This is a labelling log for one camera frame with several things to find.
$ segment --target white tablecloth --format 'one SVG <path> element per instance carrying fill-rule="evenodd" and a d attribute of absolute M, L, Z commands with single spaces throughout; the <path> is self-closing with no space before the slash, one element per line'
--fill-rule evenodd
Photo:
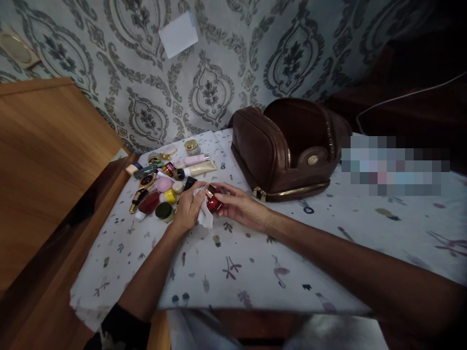
<path fill-rule="evenodd" d="M 232 131 L 206 132 L 196 139 L 218 170 L 196 178 L 228 182 L 250 192 L 230 151 Z M 183 144 L 175 142 L 186 157 Z M 147 164 L 148 154 L 139 162 Z M 131 178 L 89 251 L 71 289 L 70 305 L 97 330 L 167 224 L 154 214 L 138 222 L 128 210 L 139 181 Z M 466 179 L 450 173 L 441 197 L 349 196 L 341 167 L 322 194 L 301 201 L 267 205 L 314 227 L 379 250 L 466 284 Z M 375 209 L 389 210 L 393 220 Z M 220 244 L 215 243 L 218 236 Z M 183 241 L 167 276 L 159 308 L 253 308 L 362 315 L 370 309 L 322 270 L 273 238 L 223 217 L 214 228 L 197 225 Z"/>

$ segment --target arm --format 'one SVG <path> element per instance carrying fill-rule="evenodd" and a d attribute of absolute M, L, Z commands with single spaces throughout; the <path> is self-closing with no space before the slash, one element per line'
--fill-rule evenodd
<path fill-rule="evenodd" d="M 457 316 L 466 290 L 442 276 L 310 227 L 274 212 L 246 193 L 215 184 L 232 195 L 216 197 L 227 215 L 266 233 L 331 275 L 379 316 L 422 336 L 440 335 Z"/>
<path fill-rule="evenodd" d="M 205 184 L 197 181 L 191 189 L 181 194 L 174 220 L 85 349 L 145 349 L 149 321 L 157 309 L 170 264 L 186 232 L 195 225 L 205 198 L 203 192 L 193 198 L 193 191 Z"/>

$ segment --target hand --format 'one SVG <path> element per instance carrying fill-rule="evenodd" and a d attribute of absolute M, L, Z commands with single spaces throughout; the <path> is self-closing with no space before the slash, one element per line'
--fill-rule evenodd
<path fill-rule="evenodd" d="M 193 198 L 193 192 L 195 189 L 206 184 L 207 182 L 197 181 L 189 190 L 182 192 L 174 221 L 172 221 L 169 226 L 170 230 L 184 235 L 195 225 L 196 220 L 198 219 L 199 209 L 201 208 L 201 204 L 203 203 L 206 195 L 203 191 L 200 191 L 196 197 Z"/>
<path fill-rule="evenodd" d="M 254 230 L 265 232 L 273 211 L 255 201 L 241 189 L 226 183 L 212 183 L 214 186 L 230 192 L 216 193 L 214 196 L 223 204 L 217 211 L 219 216 L 228 216 L 242 225 Z"/>

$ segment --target green cap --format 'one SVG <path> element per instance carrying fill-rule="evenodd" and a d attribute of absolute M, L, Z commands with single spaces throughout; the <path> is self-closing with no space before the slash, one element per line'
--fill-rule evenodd
<path fill-rule="evenodd" d="M 166 219 L 172 213 L 172 206 L 167 202 L 160 203 L 156 208 L 156 216 L 159 219 Z"/>

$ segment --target wall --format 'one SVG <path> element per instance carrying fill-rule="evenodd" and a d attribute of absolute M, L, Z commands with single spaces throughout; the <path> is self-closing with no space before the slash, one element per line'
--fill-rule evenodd
<path fill-rule="evenodd" d="M 70 76 L 125 141 L 146 152 L 219 130 L 237 109 L 324 99 L 365 76 L 385 43 L 416 30 L 423 0 L 8 0 L 42 59 L 0 49 L 0 81 Z M 191 10 L 199 41 L 167 59 L 158 30 Z"/>

